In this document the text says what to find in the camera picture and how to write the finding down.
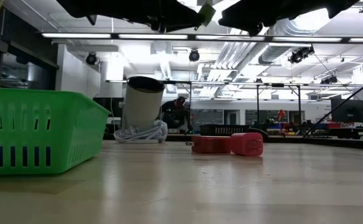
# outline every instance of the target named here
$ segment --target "security camera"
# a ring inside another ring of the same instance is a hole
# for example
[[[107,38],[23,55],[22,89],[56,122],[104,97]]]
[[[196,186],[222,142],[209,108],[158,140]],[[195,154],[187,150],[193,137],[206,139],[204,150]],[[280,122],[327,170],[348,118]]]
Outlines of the security camera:
[[[189,61],[190,62],[197,62],[199,61],[199,53],[198,53],[198,50],[196,49],[192,49],[191,50],[191,53],[189,54]]]
[[[90,52],[88,53],[88,56],[86,58],[86,63],[89,65],[97,65],[100,63],[100,59],[97,57],[96,52]]]

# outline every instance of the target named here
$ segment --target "computer monitor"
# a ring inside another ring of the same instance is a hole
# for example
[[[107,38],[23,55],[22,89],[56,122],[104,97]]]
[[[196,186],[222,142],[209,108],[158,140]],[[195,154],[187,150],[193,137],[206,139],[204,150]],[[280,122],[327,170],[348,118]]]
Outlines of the computer monitor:
[[[343,101],[343,99],[331,99],[332,110]],[[363,123],[363,101],[347,100],[342,106],[332,112],[332,120],[335,122]]]
[[[115,118],[122,117],[123,110],[121,107],[119,107],[119,103],[124,102],[125,101],[124,98],[95,97],[93,98],[93,100],[99,105],[103,106],[108,111],[113,111],[113,117]]]

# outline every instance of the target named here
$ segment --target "black overhead object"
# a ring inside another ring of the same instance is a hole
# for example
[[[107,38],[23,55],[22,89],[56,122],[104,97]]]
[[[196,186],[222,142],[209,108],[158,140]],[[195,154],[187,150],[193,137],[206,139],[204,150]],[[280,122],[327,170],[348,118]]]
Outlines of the black overhead object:
[[[326,8],[329,18],[349,9],[359,0],[241,0],[222,12],[219,24],[257,35],[263,25],[273,26],[280,19],[294,19],[299,15]]]
[[[205,16],[177,0],[57,0],[73,17],[87,17],[94,25],[96,15],[146,24],[152,30],[171,32],[199,27]]]

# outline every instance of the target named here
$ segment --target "ceiling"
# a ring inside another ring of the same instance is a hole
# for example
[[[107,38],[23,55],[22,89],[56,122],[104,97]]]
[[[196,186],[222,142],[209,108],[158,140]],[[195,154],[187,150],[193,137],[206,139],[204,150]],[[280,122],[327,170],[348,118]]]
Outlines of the ceiling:
[[[184,2],[187,6],[199,9],[199,7],[195,6],[196,3],[194,1]],[[231,4],[235,0],[223,0],[222,4],[225,4],[225,2]],[[42,32],[152,33],[151,29],[146,25],[130,24],[129,22],[109,17],[98,17],[96,26],[91,26],[87,19],[71,17],[56,0],[11,0],[6,1],[5,6]],[[363,35],[363,13],[359,13],[359,9],[359,7],[352,7],[341,12],[334,19],[325,23],[319,30],[313,32],[313,35]],[[216,22],[211,22],[207,27],[202,26],[198,31],[186,29],[176,33],[195,34],[196,32],[200,34],[236,33],[246,35],[246,32],[222,27]],[[167,55],[167,59],[163,62],[163,58],[158,57],[158,54],[152,54],[153,41],[73,40],[72,42],[67,41],[65,43],[81,57],[84,57],[90,51],[90,48],[87,50],[87,46],[118,46],[119,52],[125,60],[126,76],[153,74],[156,70],[160,71],[163,66],[168,66],[172,71],[186,71],[186,79],[190,79],[190,72],[193,71],[196,73],[196,79],[201,78],[200,81],[222,81],[220,79],[231,78],[234,81],[239,80],[239,82],[252,82],[256,78],[263,77],[268,82],[290,82],[293,80],[296,82],[310,82],[313,81],[313,77],[318,77],[319,75],[321,77],[321,74],[332,69],[336,69],[338,77],[342,79],[351,77],[352,69],[363,63],[363,45],[351,44],[314,44],[313,47],[318,58],[312,55],[303,62],[293,66],[287,62],[291,51],[296,49],[292,47],[287,53],[278,57],[271,66],[256,66],[251,61],[242,66],[243,62],[247,61],[247,58],[255,56],[253,50],[258,48],[257,45],[249,45],[245,49],[246,51],[242,53],[242,44],[233,45],[226,52],[227,44],[224,42],[167,41],[171,51],[168,52],[170,55]],[[189,61],[188,56],[191,49],[198,49],[200,53],[200,60],[198,62]],[[238,66],[232,67],[236,71],[230,70],[223,75],[211,77],[210,65],[219,60],[222,53],[227,53],[229,60],[232,58],[236,60],[237,56],[240,56],[239,53],[243,57],[240,58],[241,62],[238,63]],[[110,53],[100,52],[98,56],[105,60],[110,56]],[[199,71],[199,67],[203,67],[204,64],[207,64],[206,66],[209,66],[209,68]]]

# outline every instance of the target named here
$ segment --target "red block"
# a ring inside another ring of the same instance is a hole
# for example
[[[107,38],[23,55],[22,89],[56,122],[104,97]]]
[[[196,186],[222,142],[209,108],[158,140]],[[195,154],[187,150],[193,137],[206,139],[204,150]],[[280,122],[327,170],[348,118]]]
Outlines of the red block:
[[[192,151],[196,153],[231,153],[230,137],[193,136]]]
[[[259,133],[238,133],[231,136],[231,150],[240,156],[263,154],[263,136]]]

